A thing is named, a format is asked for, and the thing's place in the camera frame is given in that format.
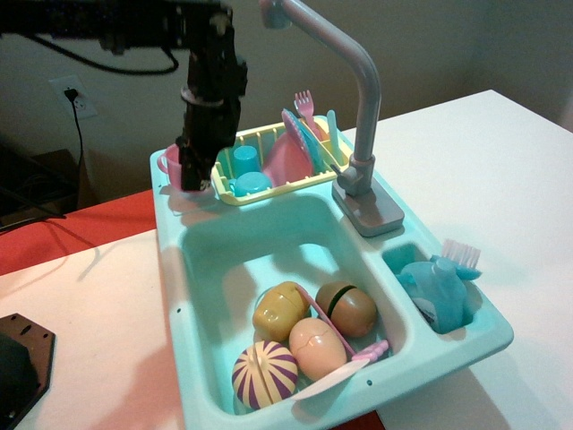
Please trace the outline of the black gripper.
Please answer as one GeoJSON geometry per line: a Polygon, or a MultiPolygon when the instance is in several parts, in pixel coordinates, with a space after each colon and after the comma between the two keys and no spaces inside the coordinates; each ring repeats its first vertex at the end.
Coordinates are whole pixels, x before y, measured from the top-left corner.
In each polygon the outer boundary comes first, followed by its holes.
{"type": "Polygon", "coordinates": [[[207,101],[190,91],[182,91],[181,98],[186,103],[185,144],[179,147],[181,189],[204,191],[211,185],[211,171],[218,153],[235,143],[241,100],[230,97],[207,101]]]}

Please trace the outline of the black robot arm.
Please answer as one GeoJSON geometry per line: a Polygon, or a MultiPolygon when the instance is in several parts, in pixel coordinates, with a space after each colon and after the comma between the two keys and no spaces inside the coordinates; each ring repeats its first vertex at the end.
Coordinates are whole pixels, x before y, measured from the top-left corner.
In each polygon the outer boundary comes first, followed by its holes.
{"type": "Polygon", "coordinates": [[[131,48],[189,54],[184,130],[177,138],[180,187],[210,186],[218,153],[233,145],[247,85],[235,53],[233,11],[220,1],[3,1],[1,31],[18,34],[85,65],[94,62],[44,40],[95,39],[121,55],[131,48]]]}

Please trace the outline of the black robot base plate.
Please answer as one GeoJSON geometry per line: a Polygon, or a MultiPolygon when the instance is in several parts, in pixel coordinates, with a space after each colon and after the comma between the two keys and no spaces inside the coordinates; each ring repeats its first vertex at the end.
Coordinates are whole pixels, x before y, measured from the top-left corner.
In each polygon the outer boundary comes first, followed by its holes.
{"type": "Polygon", "coordinates": [[[14,429],[47,392],[56,336],[21,314],[1,318],[1,427],[14,429]]]}

